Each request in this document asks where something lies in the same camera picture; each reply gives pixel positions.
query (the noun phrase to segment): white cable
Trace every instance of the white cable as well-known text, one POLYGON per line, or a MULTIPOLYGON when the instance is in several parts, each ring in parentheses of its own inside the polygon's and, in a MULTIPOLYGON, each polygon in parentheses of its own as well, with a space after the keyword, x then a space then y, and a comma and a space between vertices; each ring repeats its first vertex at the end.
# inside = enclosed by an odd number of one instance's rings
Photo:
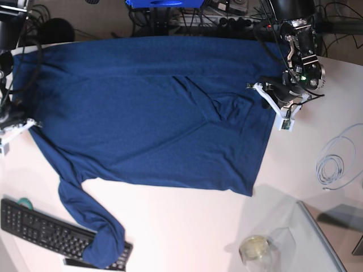
MULTIPOLYGON (((363 124, 355 124, 355 125, 352 125, 352 126, 346 128, 337 137, 334 137, 333 139, 331 139, 326 144, 326 146, 324 146, 323 149, 320 151, 320 153, 318 155, 318 159, 316 160, 316 165, 315 165, 316 173, 315 174, 316 174, 316 178, 318 179, 318 181, 322 185, 327 186, 327 185, 333 184, 334 182, 342 179, 352 169, 352 167, 353 167, 353 165, 355 163, 355 160, 356 160, 356 146, 354 145, 352 140, 345 137, 344 135, 348 131, 350 131, 351 129, 355 128, 356 126, 363 126, 363 124), (352 150, 353 150, 353 152, 352 152, 352 162, 351 162, 350 166, 348 167, 348 169, 346 169, 346 170, 344 170, 344 161, 339 155, 328 154, 329 151, 333 147, 335 147, 340 141, 347 141, 348 143, 350 143, 350 146, 352 147, 352 150), (335 166, 335 169, 333 170, 333 173, 331 175, 328 175, 327 171, 325 169, 327 163, 332 163, 335 166)), ((337 188, 324 187, 323 189, 328 190, 328 191, 330 191, 330 190, 339 190, 339 189, 347 186, 351 182, 353 182, 362 173, 363 173, 363 169, 354 178, 352 178, 350 181, 348 181, 347 183, 345 183, 342 186, 339 186, 337 188)))

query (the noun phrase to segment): floor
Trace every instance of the floor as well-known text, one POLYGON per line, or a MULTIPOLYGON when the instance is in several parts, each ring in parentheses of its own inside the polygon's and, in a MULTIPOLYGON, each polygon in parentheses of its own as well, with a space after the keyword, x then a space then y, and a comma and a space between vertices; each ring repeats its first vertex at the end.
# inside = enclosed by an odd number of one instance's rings
MULTIPOLYGON (((363 14, 363 5, 361 0, 336 0, 348 3, 350 7, 363 14)), ((332 2, 332 0, 316 0, 316 3, 322 4, 332 2)), ((36 3, 46 5, 53 18, 64 18, 68 20, 76 29, 92 34, 93 38, 86 37, 80 32, 77 33, 77 40, 89 39, 108 39, 111 38, 111 32, 118 36, 128 37, 132 33, 132 23, 128 18, 128 12, 123 0, 100 0, 97 5, 89 5, 85 0, 36 0, 36 3)), ((348 9, 340 10, 345 16, 354 16, 353 11, 348 9)), ((327 8, 328 16, 337 15, 334 5, 327 8)), ((324 37, 327 46, 336 39, 334 35, 324 37)), ((357 44, 363 44, 363 36, 356 36, 357 44)), ((361 49, 356 49, 352 36, 341 39, 333 43, 328 50, 328 57, 337 60, 347 61, 363 65, 363 54, 361 49)))

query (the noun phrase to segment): white table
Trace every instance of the white table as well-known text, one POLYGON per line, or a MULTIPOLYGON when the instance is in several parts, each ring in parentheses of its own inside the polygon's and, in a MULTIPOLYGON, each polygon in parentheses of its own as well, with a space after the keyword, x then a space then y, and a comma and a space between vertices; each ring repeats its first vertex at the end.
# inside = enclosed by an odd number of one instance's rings
MULTIPOLYGON (((292 133, 273 128, 254 197, 101 179, 83 183, 84 190, 123 224, 126 240, 134 244, 128 272, 245 271, 239 244, 251 234, 272 230, 268 218, 283 211, 284 199, 301 199, 320 211, 341 203, 363 207, 359 179, 342 190, 325 192, 314 171, 320 149, 343 129, 363 122, 363 67, 321 61, 327 71, 326 97, 304 105, 292 133), (281 164, 286 158, 288 163, 281 164)), ((363 129, 358 129, 352 139, 363 154, 362 135, 363 129)), ((11 143, 0 169, 2 196, 27 197, 36 209, 75 222, 60 202, 57 174, 29 133, 11 143)), ((361 234, 342 231, 343 238, 332 245, 348 271, 361 271, 363 258, 351 256, 361 234)), ((0 235, 13 258, 23 258, 17 262, 20 272, 26 271, 25 266, 30 272, 62 271, 57 254, 3 231, 0 235)))

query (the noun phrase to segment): black keyboard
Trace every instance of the black keyboard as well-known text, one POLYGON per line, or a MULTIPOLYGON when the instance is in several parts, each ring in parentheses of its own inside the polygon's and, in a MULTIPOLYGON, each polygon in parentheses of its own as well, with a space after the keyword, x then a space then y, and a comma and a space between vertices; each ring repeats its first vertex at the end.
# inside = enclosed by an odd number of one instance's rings
MULTIPOLYGON (((72 226, 47 215, 18 205, 9 199, 1 200, 1 228, 17 237, 47 248, 68 258, 83 261, 82 253, 92 243, 94 232, 72 226)), ((125 249, 107 270, 125 271, 132 245, 125 249)))

